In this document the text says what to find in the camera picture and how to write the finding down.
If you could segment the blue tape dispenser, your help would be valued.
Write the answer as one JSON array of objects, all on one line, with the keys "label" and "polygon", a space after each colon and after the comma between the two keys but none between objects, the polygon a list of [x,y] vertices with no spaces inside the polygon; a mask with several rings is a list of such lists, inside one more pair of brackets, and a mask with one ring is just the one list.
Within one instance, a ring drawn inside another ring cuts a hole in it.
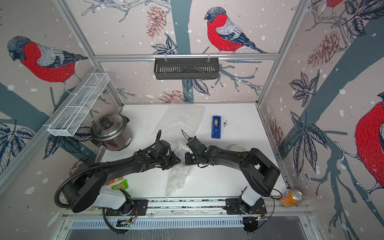
[{"label": "blue tape dispenser", "polygon": [[213,116],[212,119],[212,138],[220,139],[221,138],[221,117]]}]

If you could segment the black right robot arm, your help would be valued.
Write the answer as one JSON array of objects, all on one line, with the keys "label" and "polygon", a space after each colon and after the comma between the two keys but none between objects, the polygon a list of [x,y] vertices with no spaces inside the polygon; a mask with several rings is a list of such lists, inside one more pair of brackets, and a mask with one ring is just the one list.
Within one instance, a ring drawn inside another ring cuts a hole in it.
[{"label": "black right robot arm", "polygon": [[247,152],[236,152],[217,146],[206,147],[196,137],[188,138],[187,146],[190,149],[185,154],[187,166],[225,166],[241,171],[252,189],[245,190],[240,199],[241,203],[250,207],[260,198],[271,196],[281,174],[280,169],[256,148]]}]

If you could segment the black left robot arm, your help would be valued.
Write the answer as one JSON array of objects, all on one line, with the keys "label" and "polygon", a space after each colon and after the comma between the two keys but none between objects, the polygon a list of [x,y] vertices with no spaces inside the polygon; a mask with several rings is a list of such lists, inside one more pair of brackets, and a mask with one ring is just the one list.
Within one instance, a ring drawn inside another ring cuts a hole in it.
[{"label": "black left robot arm", "polygon": [[124,189],[103,190],[102,187],[126,175],[154,168],[169,170],[180,162],[170,144],[159,140],[146,149],[136,151],[129,158],[81,167],[59,186],[54,195],[54,202],[57,207],[70,208],[73,213],[95,207],[123,209],[123,214],[127,215],[131,212],[131,195]]}]

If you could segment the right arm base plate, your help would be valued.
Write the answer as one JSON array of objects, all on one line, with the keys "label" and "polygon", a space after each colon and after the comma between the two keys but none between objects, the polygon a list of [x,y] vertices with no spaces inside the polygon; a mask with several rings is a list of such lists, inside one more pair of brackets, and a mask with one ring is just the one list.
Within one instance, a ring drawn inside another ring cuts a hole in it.
[{"label": "right arm base plate", "polygon": [[228,215],[266,215],[267,210],[263,198],[260,198],[252,206],[248,205],[240,198],[230,198],[225,200],[226,205],[223,207]]}]

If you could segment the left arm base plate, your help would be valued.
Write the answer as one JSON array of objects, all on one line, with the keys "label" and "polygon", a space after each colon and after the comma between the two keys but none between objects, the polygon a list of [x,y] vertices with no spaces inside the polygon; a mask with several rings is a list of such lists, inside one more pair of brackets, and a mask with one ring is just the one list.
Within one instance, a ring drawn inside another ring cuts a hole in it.
[{"label": "left arm base plate", "polygon": [[120,217],[120,216],[145,216],[148,200],[144,199],[133,199],[126,201],[119,209],[107,209],[106,216]]}]

